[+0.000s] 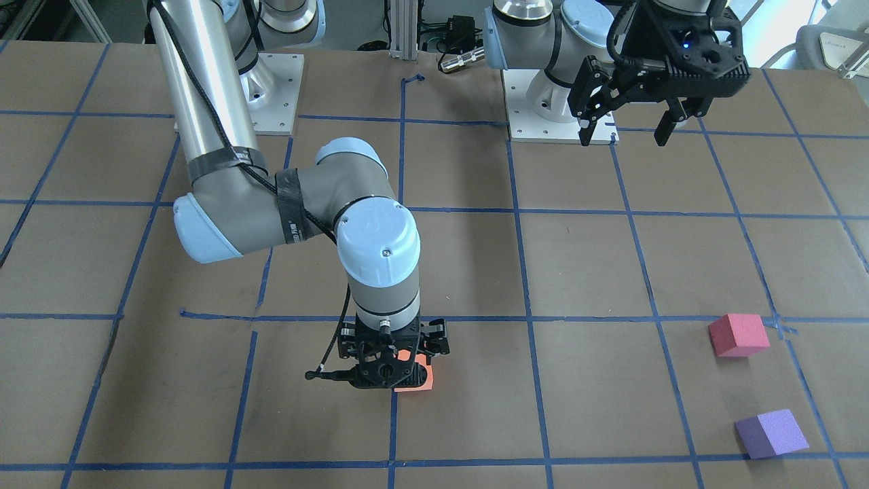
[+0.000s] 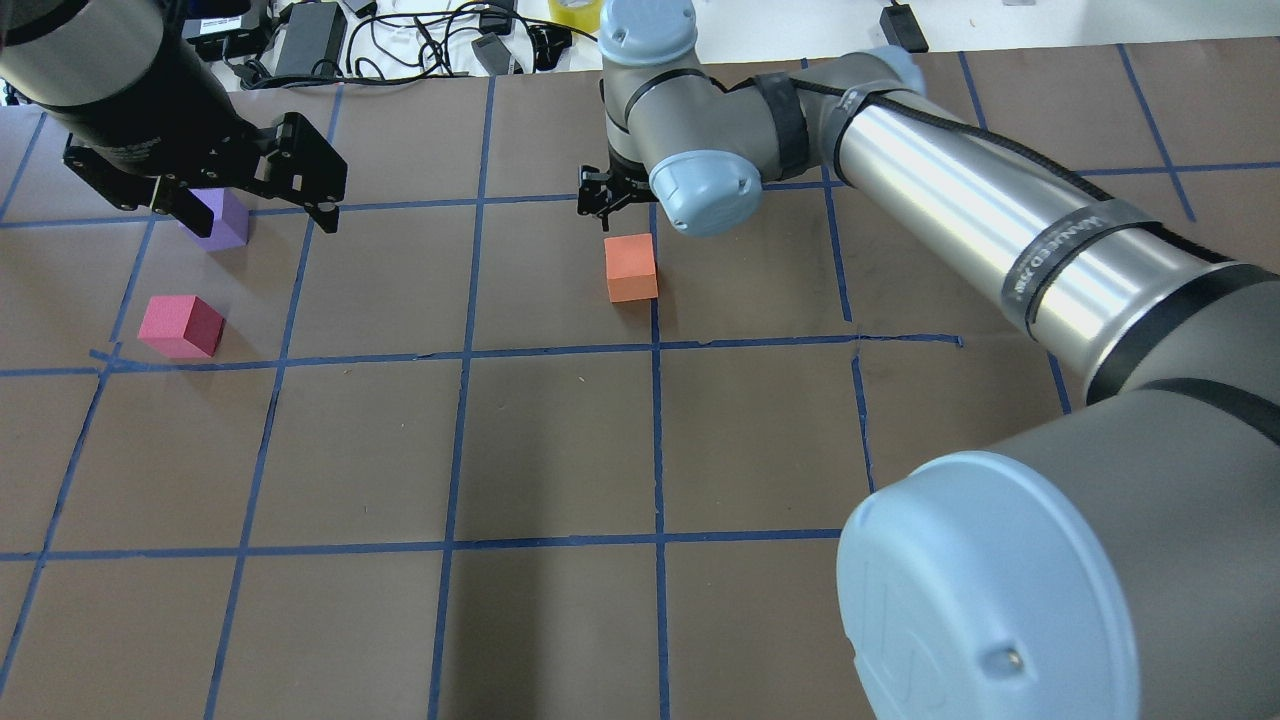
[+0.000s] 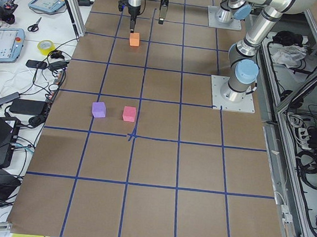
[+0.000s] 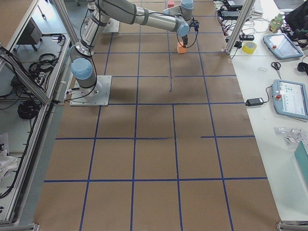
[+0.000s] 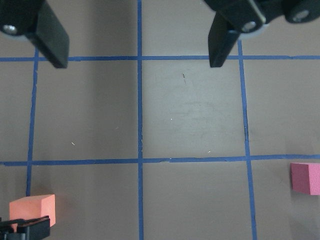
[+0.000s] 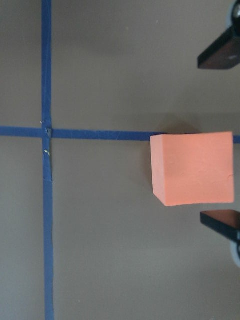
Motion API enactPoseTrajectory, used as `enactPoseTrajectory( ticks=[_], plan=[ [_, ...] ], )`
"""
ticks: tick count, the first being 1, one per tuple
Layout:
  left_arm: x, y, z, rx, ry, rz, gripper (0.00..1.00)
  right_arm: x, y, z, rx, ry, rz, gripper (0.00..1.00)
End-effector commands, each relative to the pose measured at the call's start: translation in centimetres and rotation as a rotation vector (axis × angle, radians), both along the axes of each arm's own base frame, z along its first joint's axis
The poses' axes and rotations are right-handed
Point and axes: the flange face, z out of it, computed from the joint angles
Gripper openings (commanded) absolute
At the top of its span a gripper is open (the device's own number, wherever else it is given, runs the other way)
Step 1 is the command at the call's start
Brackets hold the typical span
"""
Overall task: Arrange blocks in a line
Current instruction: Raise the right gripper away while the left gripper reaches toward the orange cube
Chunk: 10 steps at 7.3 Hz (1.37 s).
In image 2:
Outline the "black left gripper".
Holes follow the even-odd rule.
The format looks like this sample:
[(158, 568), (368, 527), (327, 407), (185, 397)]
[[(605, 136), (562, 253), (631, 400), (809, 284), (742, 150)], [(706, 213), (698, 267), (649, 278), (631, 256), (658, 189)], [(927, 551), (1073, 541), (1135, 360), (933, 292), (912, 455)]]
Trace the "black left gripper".
[(348, 165), (297, 111), (257, 127), (198, 60), (154, 60), (124, 88), (67, 105), (64, 164), (110, 205), (151, 204), (202, 240), (214, 214), (196, 190), (237, 188), (301, 206), (328, 233), (339, 229)]

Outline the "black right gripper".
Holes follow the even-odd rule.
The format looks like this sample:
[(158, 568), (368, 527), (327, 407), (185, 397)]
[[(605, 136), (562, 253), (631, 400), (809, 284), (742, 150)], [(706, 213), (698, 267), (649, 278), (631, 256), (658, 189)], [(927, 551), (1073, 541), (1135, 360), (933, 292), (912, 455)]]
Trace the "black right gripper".
[(613, 213), (630, 205), (655, 201), (648, 169), (637, 161), (611, 160), (607, 169), (591, 165), (579, 168), (579, 217), (609, 219)]

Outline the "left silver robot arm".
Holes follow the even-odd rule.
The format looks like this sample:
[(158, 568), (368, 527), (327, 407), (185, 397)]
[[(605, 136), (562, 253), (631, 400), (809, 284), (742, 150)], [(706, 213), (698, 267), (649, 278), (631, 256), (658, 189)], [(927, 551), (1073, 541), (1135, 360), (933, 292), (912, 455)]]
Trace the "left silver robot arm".
[(155, 1), (5, 1), (3, 78), (67, 129), (61, 160), (106, 202), (207, 238), (202, 190), (302, 208), (338, 229), (348, 167), (297, 111), (257, 127)]

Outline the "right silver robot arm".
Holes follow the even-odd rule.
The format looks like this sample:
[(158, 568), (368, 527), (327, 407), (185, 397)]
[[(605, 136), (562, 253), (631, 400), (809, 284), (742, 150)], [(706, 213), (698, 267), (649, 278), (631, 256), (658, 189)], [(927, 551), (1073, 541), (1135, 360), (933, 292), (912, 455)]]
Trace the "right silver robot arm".
[(611, 165), (579, 213), (713, 236), (813, 167), (952, 269), (997, 331), (945, 380), (1012, 437), (846, 520), (835, 583), (877, 719), (1277, 716), (1277, 273), (925, 96), (888, 45), (727, 88), (690, 1), (607, 1)]

